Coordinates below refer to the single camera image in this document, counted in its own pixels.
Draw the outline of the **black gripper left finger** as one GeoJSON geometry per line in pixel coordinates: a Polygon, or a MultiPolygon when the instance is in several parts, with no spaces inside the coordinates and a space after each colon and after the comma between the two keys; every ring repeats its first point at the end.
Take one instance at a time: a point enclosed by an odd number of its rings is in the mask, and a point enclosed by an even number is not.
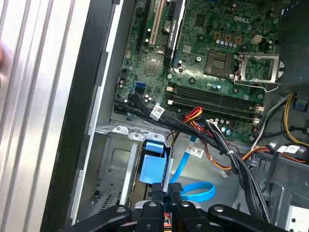
{"type": "Polygon", "coordinates": [[[164,197],[162,184],[152,184],[152,199],[140,201],[131,210],[114,205],[64,229],[65,232],[162,232],[164,230],[164,197]]]}

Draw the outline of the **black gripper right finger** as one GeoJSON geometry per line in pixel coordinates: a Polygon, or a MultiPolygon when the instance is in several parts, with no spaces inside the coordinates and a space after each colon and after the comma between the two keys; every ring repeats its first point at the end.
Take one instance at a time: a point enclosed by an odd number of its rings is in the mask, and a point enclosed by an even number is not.
{"type": "Polygon", "coordinates": [[[257,219],[223,204],[215,204],[208,212],[190,201],[183,201],[180,183],[168,186],[172,208],[173,232],[284,232],[285,229],[257,219]]]}

